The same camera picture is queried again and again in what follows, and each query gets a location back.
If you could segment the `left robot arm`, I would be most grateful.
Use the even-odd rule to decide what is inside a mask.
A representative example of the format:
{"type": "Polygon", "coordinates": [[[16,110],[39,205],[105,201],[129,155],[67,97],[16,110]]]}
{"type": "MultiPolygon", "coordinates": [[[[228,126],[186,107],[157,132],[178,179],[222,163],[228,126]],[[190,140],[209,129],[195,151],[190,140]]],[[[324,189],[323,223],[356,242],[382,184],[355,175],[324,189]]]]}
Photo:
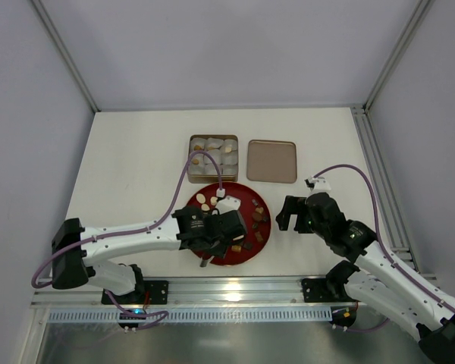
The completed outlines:
{"type": "Polygon", "coordinates": [[[118,257],[149,251],[191,250],[225,257],[247,235],[238,209],[208,214],[186,206],[149,227],[85,228],[66,220],[52,241],[52,286],[70,290],[89,284],[103,290],[102,303],[143,303],[147,289],[141,268],[115,263],[118,257]]]}

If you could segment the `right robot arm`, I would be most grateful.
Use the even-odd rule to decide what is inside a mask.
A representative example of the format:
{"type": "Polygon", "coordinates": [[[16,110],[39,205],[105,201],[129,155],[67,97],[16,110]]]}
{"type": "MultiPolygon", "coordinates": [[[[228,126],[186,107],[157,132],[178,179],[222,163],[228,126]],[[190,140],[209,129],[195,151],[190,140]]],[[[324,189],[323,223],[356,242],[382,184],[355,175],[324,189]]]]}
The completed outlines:
{"type": "Polygon", "coordinates": [[[327,193],[286,196],[276,217],[280,230],[315,234],[343,258],[326,275],[334,293],[365,303],[398,324],[433,363],[455,363],[455,297],[431,284],[360,221],[345,218],[327,193]]]}

